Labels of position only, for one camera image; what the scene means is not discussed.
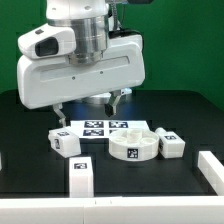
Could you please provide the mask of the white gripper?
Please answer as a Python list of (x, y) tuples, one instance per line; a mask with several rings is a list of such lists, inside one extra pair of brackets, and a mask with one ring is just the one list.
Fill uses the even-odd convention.
[(105, 113), (114, 116), (123, 88), (139, 86), (145, 79), (142, 42), (140, 35), (111, 39), (103, 58), (86, 65), (70, 64), (67, 56), (39, 60), (22, 56), (17, 65), (20, 100), (29, 109), (55, 104), (53, 110), (65, 127), (61, 103), (111, 92)]

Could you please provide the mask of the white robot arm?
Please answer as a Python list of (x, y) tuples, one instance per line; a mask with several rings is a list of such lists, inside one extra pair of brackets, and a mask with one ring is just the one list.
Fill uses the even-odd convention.
[(47, 0), (47, 23), (18, 39), (20, 100), (29, 109), (109, 92), (105, 112), (116, 113), (126, 87), (145, 79), (142, 36), (118, 27), (113, 5), (122, 0)]

